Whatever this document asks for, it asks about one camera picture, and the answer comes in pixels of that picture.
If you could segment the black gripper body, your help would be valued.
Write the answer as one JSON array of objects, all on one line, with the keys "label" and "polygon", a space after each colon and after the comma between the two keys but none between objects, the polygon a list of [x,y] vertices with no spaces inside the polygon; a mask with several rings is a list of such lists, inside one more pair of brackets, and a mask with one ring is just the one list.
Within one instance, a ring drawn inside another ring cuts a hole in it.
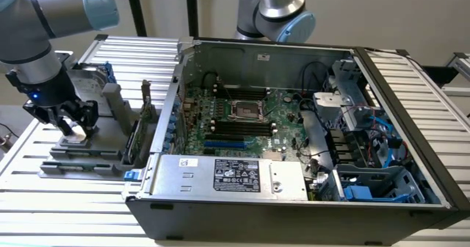
[{"label": "black gripper body", "polygon": [[67,101],[75,102],[79,99],[72,81],[64,69],[44,83],[20,83],[17,89],[39,107],[59,106]]}]

